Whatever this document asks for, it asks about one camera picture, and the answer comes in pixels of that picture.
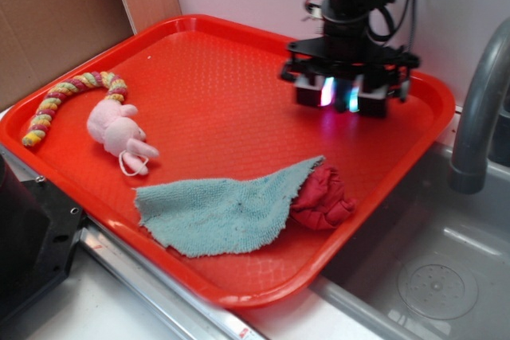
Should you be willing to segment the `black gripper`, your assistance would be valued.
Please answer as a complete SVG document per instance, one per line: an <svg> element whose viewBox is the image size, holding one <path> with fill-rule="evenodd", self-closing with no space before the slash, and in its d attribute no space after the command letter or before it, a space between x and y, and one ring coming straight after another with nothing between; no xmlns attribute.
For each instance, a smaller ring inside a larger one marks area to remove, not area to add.
<svg viewBox="0 0 510 340"><path fill-rule="evenodd" d="M351 81L349 111L385 118L387 99L405 100L410 71L420 58L406 51L378 45L366 37L316 37L288 43L290 58L280 77L293 83L296 102L307 107L326 107L333 101L333 78Z"/></svg>

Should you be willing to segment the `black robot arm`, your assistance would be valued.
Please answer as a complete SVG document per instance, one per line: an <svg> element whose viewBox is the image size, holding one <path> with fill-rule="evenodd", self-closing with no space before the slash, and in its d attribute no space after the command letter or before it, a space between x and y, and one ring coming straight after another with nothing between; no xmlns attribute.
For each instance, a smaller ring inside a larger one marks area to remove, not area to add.
<svg viewBox="0 0 510 340"><path fill-rule="evenodd" d="M354 96L360 115L383 118L389 98L406 99L420 59L408 45L388 45L400 28L387 9L394 1L306 0L308 14L323 22L320 36L290 42L280 73L295 86L298 104L319 106L327 81L338 112Z"/></svg>

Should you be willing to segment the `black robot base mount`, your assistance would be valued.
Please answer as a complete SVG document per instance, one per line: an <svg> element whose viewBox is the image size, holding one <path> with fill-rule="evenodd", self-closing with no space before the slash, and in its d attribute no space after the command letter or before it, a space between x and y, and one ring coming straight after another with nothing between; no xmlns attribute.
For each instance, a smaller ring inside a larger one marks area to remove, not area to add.
<svg viewBox="0 0 510 340"><path fill-rule="evenodd" d="M1 160L1 324L69 276L84 210L49 180L19 180Z"/></svg>

